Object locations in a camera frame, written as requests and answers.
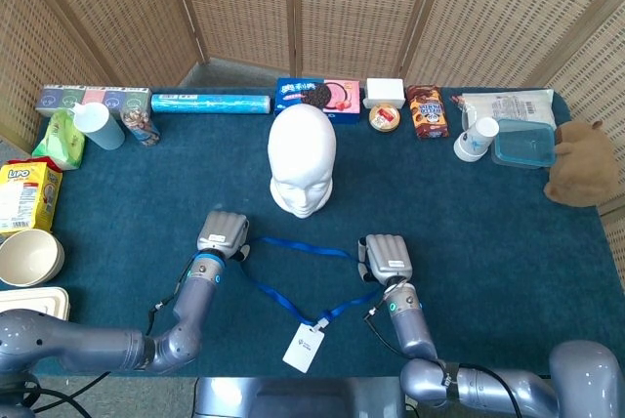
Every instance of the oreo box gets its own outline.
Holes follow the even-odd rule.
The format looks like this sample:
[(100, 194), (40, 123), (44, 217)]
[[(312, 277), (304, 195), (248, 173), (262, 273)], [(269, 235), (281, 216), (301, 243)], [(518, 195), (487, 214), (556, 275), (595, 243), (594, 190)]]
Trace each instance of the oreo box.
[(332, 123), (356, 123), (360, 117), (360, 86), (357, 81), (341, 79), (279, 78), (275, 115), (297, 104), (319, 108)]

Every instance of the black cable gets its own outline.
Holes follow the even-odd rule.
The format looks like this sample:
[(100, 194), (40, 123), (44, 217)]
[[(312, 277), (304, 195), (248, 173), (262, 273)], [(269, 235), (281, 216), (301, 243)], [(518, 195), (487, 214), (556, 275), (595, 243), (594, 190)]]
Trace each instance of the black cable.
[[(152, 308), (150, 308), (150, 310), (147, 312), (147, 329), (146, 329), (146, 333), (145, 333), (146, 336), (148, 336), (151, 333), (151, 331), (152, 331), (152, 327), (154, 326), (154, 317), (155, 317), (156, 313), (158, 311), (160, 311), (162, 308), (164, 308), (165, 306), (167, 306), (172, 301), (172, 299), (174, 299), (176, 297), (176, 295), (178, 294), (178, 291), (180, 290), (180, 287), (181, 287), (183, 281), (185, 280), (185, 277), (187, 276), (188, 269), (190, 269), (191, 264), (193, 263), (193, 260), (195, 260), (196, 255), (197, 254), (193, 254), (188, 259), (187, 265), (185, 266), (185, 269), (183, 270), (183, 272), (178, 277), (178, 281), (176, 282), (176, 287), (174, 288), (173, 293), (170, 294), (169, 296), (161, 299), (156, 305), (154, 305)], [(107, 371), (107, 372), (102, 373), (100, 376), (98, 376), (96, 379), (91, 381), (89, 384), (85, 385), (84, 387), (82, 387), (81, 389), (77, 390), (76, 392), (74, 392), (73, 394), (71, 394), (70, 396), (67, 396), (67, 397), (76, 398), (76, 397), (80, 396), (81, 394), (84, 394), (89, 389), (91, 389), (96, 384), (98, 384), (102, 379), (104, 379), (106, 376), (108, 376), (110, 374), (110, 372), (111, 371)], [(34, 413), (41, 413), (42, 411), (50, 410), (50, 409), (55, 408), (56, 406), (62, 405), (64, 403), (65, 403), (64, 400), (57, 400), (57, 401), (54, 401), (54, 402), (49, 403), (47, 405), (40, 406), (39, 408), (35, 408), (32, 411)]]
[(195, 384), (193, 384), (193, 403), (191, 405), (191, 418), (195, 416), (195, 399), (197, 398), (197, 383), (199, 382), (199, 377), (195, 379)]
[(417, 411), (417, 407), (416, 406), (414, 406), (412, 403), (408, 403), (408, 402), (406, 402), (406, 406), (412, 408), (412, 411), (414, 411), (414, 416), (416, 418), (420, 418), (419, 412)]
[(85, 410), (80, 403), (63, 392), (53, 391), (51, 389), (41, 389), (39, 387), (18, 387), (7, 391), (0, 391), (0, 396), (11, 394), (40, 394), (43, 396), (60, 398), (63, 403), (69, 403), (73, 406), (74, 409), (84, 418), (91, 418), (91, 415), (87, 413), (87, 410)]
[(371, 315), (367, 314), (363, 320), (364, 320), (364, 323), (366, 323), (369, 326), (371, 331), (375, 334), (376, 337), (378, 337), (378, 340), (380, 340), (385, 347), (387, 347), (389, 350), (391, 350), (393, 353), (395, 353), (398, 356), (401, 356), (405, 359), (411, 359), (410, 356), (405, 355), (401, 351), (394, 348), (393, 345), (391, 345), (389, 342), (387, 342), (387, 340), (380, 334), (378, 329), (375, 328), (375, 325), (371, 321)]
[(460, 363), (458, 367), (464, 367), (467, 369), (475, 369), (476, 371), (483, 372), (484, 374), (488, 374), (493, 379), (496, 379), (497, 382), (499, 382), (499, 384), (501, 384), (502, 387), (508, 393), (508, 396), (510, 397), (510, 401), (512, 402), (512, 406), (515, 409), (515, 414), (517, 415), (517, 418), (522, 418), (521, 409), (519, 408), (519, 404), (517, 403), (517, 399), (515, 398), (515, 395), (513, 394), (512, 389), (510, 389), (510, 386), (506, 384), (506, 381), (504, 381), (503, 378), (499, 374), (497, 374), (495, 371), (488, 369), (487, 367), (479, 366), (476, 364), (468, 364), (466, 362)]
[[(23, 382), (22, 387), (26, 387), (26, 384), (33, 384), (35, 390), (41, 387), (41, 385), (39, 384), (39, 380), (35, 376), (30, 374), (29, 372), (26, 373), (26, 375), (27, 377), (26, 380)], [(41, 396), (36, 392), (28, 394), (25, 398), (22, 399), (21, 406), (25, 408), (30, 408), (37, 402), (40, 397)]]
[[(93, 381), (91, 381), (89, 384), (85, 385), (84, 387), (78, 389), (76, 392), (74, 392), (73, 394), (71, 394), (70, 396), (68, 396), (69, 398), (76, 398), (78, 396), (80, 396), (81, 394), (84, 394), (85, 392), (87, 392), (89, 389), (91, 389), (92, 387), (94, 387), (96, 384), (98, 384), (103, 378), (105, 378), (108, 374), (110, 374), (110, 371), (107, 371), (103, 374), (101, 374), (100, 376), (98, 376), (96, 379), (94, 379)], [(34, 410), (32, 410), (33, 413), (41, 413), (42, 411), (48, 411), (56, 406), (62, 405), (65, 403), (65, 400), (61, 399), (61, 400), (57, 400), (57, 401), (53, 401), (52, 403), (48, 403), (47, 405), (44, 406), (40, 406), (39, 408), (35, 408)]]

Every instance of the white badge card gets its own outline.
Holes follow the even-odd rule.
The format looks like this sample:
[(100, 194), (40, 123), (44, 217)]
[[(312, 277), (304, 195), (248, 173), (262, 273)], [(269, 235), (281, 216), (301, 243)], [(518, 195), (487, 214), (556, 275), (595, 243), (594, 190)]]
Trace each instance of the white badge card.
[(282, 360), (298, 371), (307, 373), (313, 362), (316, 351), (321, 346), (324, 333), (304, 323), (297, 329), (289, 348)]

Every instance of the white box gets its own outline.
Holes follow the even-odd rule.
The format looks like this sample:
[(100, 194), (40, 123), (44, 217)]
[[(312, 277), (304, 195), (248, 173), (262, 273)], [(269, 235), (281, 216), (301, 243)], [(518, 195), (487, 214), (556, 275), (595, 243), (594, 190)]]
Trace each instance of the white box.
[(366, 97), (362, 103), (367, 108), (380, 104), (402, 108), (406, 102), (403, 79), (400, 78), (367, 78), (364, 91)]

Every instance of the paper cup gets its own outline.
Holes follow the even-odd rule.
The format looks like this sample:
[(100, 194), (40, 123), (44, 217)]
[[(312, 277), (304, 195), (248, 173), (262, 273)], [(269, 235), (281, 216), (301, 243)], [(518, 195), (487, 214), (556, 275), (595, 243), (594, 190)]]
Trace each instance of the paper cup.
[(477, 161), (486, 154), (498, 133), (499, 124), (494, 118), (481, 118), (458, 137), (453, 144), (453, 150), (463, 161)]

